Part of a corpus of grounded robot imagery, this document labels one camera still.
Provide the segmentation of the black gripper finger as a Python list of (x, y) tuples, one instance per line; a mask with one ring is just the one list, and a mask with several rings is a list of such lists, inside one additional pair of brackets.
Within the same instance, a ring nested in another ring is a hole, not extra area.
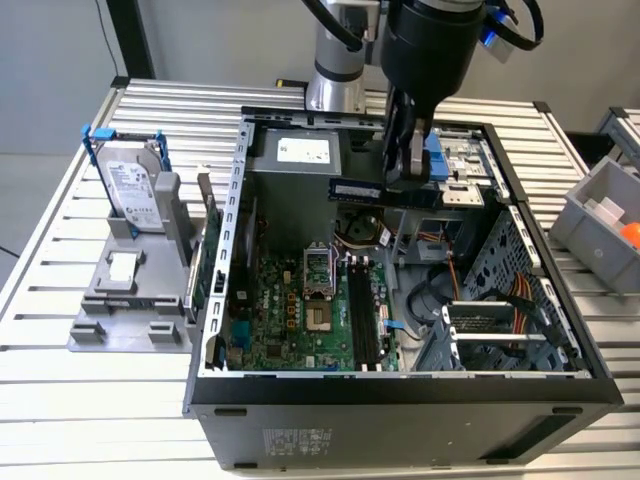
[(421, 113), (414, 102), (411, 106), (412, 129), (409, 143), (410, 178), (422, 186), (430, 179), (430, 153), (425, 150), (425, 141), (431, 133), (432, 118)]
[(398, 88), (388, 90), (383, 139), (383, 185), (391, 185), (402, 177), (405, 158), (413, 136), (411, 99)]

